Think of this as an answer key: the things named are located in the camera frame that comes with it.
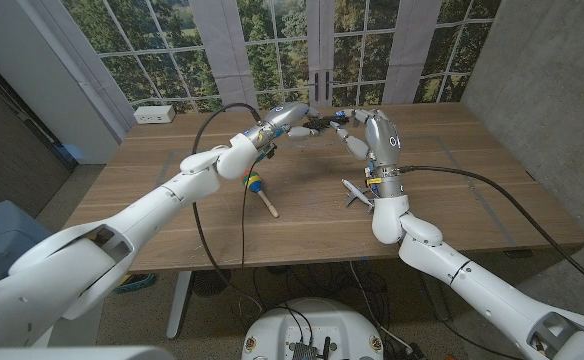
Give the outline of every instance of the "colorful toy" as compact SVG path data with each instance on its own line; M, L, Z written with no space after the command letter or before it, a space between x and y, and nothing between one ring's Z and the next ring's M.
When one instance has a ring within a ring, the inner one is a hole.
M268 207L268 210L270 210L272 216L278 218L279 217L278 211L276 211L274 205L272 205L270 200L268 200L268 198L265 196L265 193L263 193L263 188L261 186L261 177L259 176L259 174L256 171L252 172L250 172L250 170L246 171L243 174L243 185L246 185L246 183L250 191L257 193L261 197L261 200L263 200L265 206Z

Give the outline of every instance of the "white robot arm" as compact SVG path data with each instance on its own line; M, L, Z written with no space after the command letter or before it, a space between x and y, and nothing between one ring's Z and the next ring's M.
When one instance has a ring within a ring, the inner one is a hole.
M369 149L365 158L361 158L361 140L343 136L338 126L333 127L354 157L368 160L367 183L378 197L372 220L375 237L384 244L402 241L399 257L406 264L450 286L526 358L584 359L584 316L526 296L446 244L436 226L408 211L398 166L401 143L387 116L380 110L348 109L343 113L366 125Z
M28 346L64 317L75 319L116 287L141 248L184 206L237 179L273 149L272 140L316 110L298 102L272 109L260 123L189 156L181 172L118 214L43 240L0 280L0 347Z

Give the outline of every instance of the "wooden stick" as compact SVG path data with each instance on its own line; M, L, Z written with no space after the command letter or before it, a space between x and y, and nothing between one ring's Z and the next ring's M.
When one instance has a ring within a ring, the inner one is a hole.
M257 194L259 194L259 196L261 197L261 200L263 200L263 202L265 203L265 206L267 206L268 210L270 210L270 214L272 214L272 216L278 218L279 212L276 211L276 208L274 207L274 205L272 205L270 200L268 200L267 196L265 196L265 193L263 193L263 190L259 190L259 192L257 192Z

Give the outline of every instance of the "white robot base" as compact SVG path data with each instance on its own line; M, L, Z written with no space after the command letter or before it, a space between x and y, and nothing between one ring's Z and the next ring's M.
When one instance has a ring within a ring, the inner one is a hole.
M292 310L274 308L252 324L243 342L243 360L317 359L325 358L326 352L333 359L383 359L379 332L355 310L322 298L291 300L287 307Z

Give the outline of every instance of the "small airplane model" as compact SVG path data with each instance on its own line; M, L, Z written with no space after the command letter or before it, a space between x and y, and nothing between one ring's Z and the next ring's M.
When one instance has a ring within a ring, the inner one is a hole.
M350 193L348 194L348 200L345 203L345 206L350 206L350 204L355 198L359 198L359 200L361 200L364 204L368 205L368 212L374 209L374 199L368 199L365 195L363 195L364 193L370 191L370 189L361 190L345 179L342 179L341 181L343 182L343 185L345 185L345 187L348 188L348 190L350 190Z

